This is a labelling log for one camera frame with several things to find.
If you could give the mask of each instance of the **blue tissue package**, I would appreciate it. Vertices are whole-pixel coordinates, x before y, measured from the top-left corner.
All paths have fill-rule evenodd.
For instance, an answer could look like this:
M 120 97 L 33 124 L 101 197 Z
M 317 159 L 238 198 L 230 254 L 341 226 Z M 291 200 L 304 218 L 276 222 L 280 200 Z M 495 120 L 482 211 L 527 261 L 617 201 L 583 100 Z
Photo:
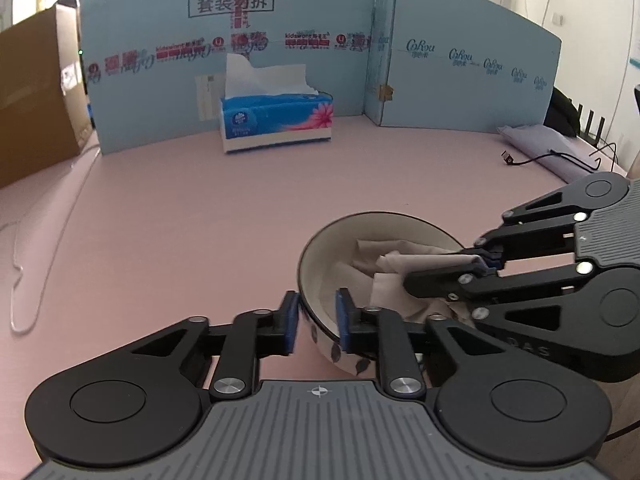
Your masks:
M 329 95 L 232 97 L 222 99 L 221 108 L 225 153 L 331 139 L 334 105 Z
M 338 116 L 360 115 L 373 0 L 80 0 L 103 153 L 219 129 L 226 54 L 305 64 Z
M 489 0 L 375 0 L 365 112 L 382 126 L 542 124 L 560 39 Z

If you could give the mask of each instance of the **gray ribbed panel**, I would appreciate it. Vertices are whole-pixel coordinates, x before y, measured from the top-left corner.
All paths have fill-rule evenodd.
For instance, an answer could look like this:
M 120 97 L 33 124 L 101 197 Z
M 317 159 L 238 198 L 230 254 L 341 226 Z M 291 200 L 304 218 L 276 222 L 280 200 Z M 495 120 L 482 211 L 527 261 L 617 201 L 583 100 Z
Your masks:
M 322 397 L 311 389 L 324 386 Z M 217 404 L 198 432 L 162 458 L 123 470 L 47 462 L 30 480 L 604 480 L 589 463 L 519 472 L 452 446 L 416 402 L 370 381 L 265 381 L 258 394 Z
M 575 247 L 576 258 L 590 258 L 600 267 L 640 266 L 640 180 L 620 202 L 575 225 Z

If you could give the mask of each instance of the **wooden floor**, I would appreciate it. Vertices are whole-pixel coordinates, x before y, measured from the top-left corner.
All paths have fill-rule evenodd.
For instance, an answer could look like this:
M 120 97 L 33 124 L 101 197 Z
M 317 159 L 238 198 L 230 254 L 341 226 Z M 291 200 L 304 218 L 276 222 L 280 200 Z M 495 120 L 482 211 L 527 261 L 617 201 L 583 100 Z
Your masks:
M 613 407 L 610 431 L 624 428 L 640 418 L 640 375 L 622 383 L 599 383 Z M 640 480 L 640 429 L 606 442 L 598 462 L 618 480 Z

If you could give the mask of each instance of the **bowl rim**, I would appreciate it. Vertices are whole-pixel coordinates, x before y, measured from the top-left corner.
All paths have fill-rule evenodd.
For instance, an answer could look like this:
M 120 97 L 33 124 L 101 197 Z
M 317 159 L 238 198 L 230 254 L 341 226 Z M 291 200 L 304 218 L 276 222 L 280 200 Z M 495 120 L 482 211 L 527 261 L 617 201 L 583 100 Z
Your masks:
M 325 225 L 324 227 L 322 227 L 318 232 L 316 232 L 316 234 L 314 234 L 309 241 L 306 243 L 305 248 L 302 249 L 302 252 L 300 253 L 300 258 L 298 259 L 298 266 L 296 268 L 296 282 L 298 284 L 298 291 L 300 293 L 300 301 L 299 304 L 302 306 L 303 309 L 303 314 L 306 314 L 306 316 L 308 318 L 311 318 L 314 322 L 314 324 L 320 328 L 320 330 L 322 330 L 322 332 L 324 332 L 327 336 L 329 336 L 329 338 L 331 338 L 333 341 L 335 342 L 339 342 L 340 341 L 340 335 L 335 335 L 333 332 L 331 332 L 331 330 L 329 330 L 322 321 L 320 321 L 320 319 L 318 318 L 318 316 L 316 316 L 316 313 L 313 311 L 313 309 L 309 306 L 308 301 L 306 300 L 305 297 L 305 292 L 304 290 L 302 290 L 302 280 L 300 280 L 300 268 L 302 266 L 302 260 L 305 257 L 306 254 L 306 250 L 308 250 L 309 246 L 313 243 L 313 241 L 318 238 L 318 236 L 324 232 L 325 230 L 327 230 L 329 227 L 333 226 L 334 224 L 341 222 L 342 220 L 345 220 L 347 218 L 351 218 L 353 216 L 360 216 L 360 215 L 367 215 L 367 214 L 372 214 L 372 213 L 382 213 L 382 214 L 389 214 L 389 215 L 397 215 L 397 216 L 404 216 L 407 218 L 412 218 L 414 220 L 419 220 L 420 222 L 423 222 L 424 224 L 430 225 L 431 227 L 437 229 L 438 231 L 442 232 L 443 234 L 449 236 L 450 238 L 452 238 L 460 247 L 464 248 L 464 245 L 460 243 L 459 240 L 457 240 L 456 237 L 452 236 L 450 233 L 447 233 L 444 229 L 438 227 L 435 224 L 432 224 L 431 222 L 428 222 L 426 220 L 424 220 L 423 218 L 418 218 L 417 216 L 413 216 L 413 215 L 407 215 L 405 213 L 398 213 L 395 211 L 380 211 L 380 210 L 373 210 L 373 211 L 361 211 L 359 213 L 352 213 L 349 215 L 345 215 L 342 216 L 340 218 L 337 218 L 335 220 L 333 220 L 332 222 L 329 222 L 327 225 Z

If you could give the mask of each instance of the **pink flower print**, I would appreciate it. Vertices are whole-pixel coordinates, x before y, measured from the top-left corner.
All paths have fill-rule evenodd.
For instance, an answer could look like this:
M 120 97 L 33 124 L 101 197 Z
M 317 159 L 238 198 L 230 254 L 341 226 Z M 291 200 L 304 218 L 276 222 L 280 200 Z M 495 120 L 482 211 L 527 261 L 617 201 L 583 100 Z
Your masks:
M 318 128 L 330 128 L 334 121 L 334 104 L 320 103 L 318 108 L 309 115 L 309 118 L 300 124 L 291 126 L 287 130 L 316 130 Z

